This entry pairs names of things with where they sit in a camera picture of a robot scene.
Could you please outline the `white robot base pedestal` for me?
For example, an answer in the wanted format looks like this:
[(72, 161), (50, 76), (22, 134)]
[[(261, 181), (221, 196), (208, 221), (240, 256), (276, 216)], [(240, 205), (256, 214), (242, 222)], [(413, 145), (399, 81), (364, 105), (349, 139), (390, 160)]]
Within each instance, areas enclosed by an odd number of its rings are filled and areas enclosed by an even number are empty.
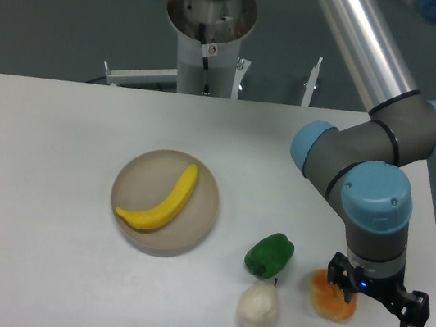
[(177, 34), (177, 93), (231, 98), (255, 0), (169, 0), (167, 13)]

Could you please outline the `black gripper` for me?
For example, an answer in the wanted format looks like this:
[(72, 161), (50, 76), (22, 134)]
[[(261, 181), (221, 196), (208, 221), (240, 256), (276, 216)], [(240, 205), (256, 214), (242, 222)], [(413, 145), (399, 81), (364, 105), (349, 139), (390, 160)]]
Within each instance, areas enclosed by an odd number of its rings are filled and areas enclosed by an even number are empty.
[(328, 264), (327, 281), (343, 293), (350, 303), (356, 293), (363, 293), (383, 303), (399, 319), (399, 327), (425, 327), (430, 314), (429, 295), (422, 291), (408, 292), (404, 285), (406, 267), (385, 278), (367, 275), (362, 266), (354, 267), (341, 252)]

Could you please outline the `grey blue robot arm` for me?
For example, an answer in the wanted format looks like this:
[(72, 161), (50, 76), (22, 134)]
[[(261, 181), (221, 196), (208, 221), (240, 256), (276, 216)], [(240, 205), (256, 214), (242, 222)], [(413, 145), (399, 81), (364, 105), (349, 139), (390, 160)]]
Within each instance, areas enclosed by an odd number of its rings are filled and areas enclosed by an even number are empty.
[[(313, 122), (292, 140), (291, 158), (341, 217), (347, 253), (334, 255), (328, 281), (351, 301), (382, 303), (400, 327), (424, 327), (428, 294), (404, 287), (411, 186), (403, 167), (436, 155), (436, 101), (423, 97), (375, 0), (318, 0), (369, 114), (340, 130)], [(170, 22), (193, 44), (179, 50), (177, 89), (227, 98), (237, 57), (225, 49), (253, 28), (254, 0), (168, 0)]]

